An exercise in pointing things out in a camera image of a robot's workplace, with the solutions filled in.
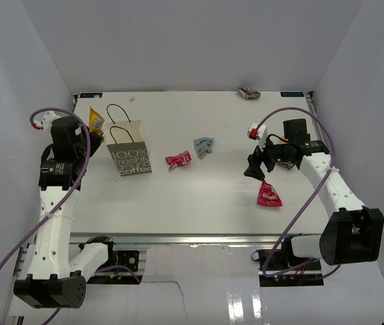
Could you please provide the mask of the grey white paper coffee bag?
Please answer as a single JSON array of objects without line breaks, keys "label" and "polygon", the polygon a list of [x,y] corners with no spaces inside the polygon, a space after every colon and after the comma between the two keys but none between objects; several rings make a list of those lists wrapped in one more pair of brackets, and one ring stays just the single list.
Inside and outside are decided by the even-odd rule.
[{"label": "grey white paper coffee bag", "polygon": [[[118,108],[125,120],[113,118],[110,108]],[[106,147],[121,177],[152,172],[144,128],[141,120],[131,120],[126,110],[118,104],[109,104],[106,114],[110,120],[104,124]]]}]

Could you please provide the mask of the light blue Himalaya snack pouch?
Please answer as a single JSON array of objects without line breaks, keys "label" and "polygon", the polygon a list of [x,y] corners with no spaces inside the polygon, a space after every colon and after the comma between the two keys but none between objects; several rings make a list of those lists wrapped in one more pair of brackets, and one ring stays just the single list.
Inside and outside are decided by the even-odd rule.
[{"label": "light blue Himalaya snack pouch", "polygon": [[214,144],[214,139],[212,137],[201,137],[194,140],[194,150],[199,157],[203,159],[206,155],[211,154],[212,146]]}]

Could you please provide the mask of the red snack packet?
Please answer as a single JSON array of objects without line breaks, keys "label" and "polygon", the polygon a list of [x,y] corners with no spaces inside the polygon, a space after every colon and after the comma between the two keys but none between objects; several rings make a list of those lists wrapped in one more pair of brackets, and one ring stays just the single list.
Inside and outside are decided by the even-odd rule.
[{"label": "red snack packet", "polygon": [[192,157],[187,150],[176,156],[168,156],[165,158],[166,163],[169,165],[169,170],[173,170],[177,167],[183,167],[187,165],[191,160]]}]

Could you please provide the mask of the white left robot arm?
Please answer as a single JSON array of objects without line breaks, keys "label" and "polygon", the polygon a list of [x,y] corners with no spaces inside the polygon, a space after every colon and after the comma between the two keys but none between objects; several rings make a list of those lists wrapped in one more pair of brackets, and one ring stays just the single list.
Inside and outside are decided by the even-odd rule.
[{"label": "white left robot arm", "polygon": [[16,280],[14,294],[33,308],[73,308],[82,306],[86,283],[102,268],[117,265],[118,253],[108,236],[98,236],[80,244],[80,253],[69,257],[71,225],[80,189],[63,199],[82,173],[87,156],[100,139],[85,139],[84,127],[72,117],[56,117],[49,126],[52,137],[41,158],[39,188],[40,218],[47,221],[37,230],[35,250],[25,277]]}]

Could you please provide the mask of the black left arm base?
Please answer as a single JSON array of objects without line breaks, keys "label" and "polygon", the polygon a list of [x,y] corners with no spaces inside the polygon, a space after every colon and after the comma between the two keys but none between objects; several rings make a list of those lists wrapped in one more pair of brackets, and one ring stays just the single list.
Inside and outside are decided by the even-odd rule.
[{"label": "black left arm base", "polygon": [[125,272],[126,274],[135,274],[139,269],[140,252],[130,250],[113,250],[113,260],[107,261],[99,267],[95,274],[103,274],[110,272],[111,274],[119,274]]}]

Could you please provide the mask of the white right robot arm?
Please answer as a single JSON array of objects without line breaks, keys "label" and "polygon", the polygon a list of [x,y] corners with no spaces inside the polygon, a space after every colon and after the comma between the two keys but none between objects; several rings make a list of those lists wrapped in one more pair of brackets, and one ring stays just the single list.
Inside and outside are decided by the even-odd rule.
[{"label": "white right robot arm", "polygon": [[370,209],[349,188],[333,166],[329,149],[312,140],[303,118],[283,123],[284,137],[275,144],[264,125],[251,124],[247,135],[259,143],[249,155],[245,176],[264,180],[264,173],[279,163],[293,163],[317,191],[328,223],[320,235],[289,238],[281,263],[295,270],[305,259],[322,259],[328,265],[376,261],[379,257],[384,216]]}]

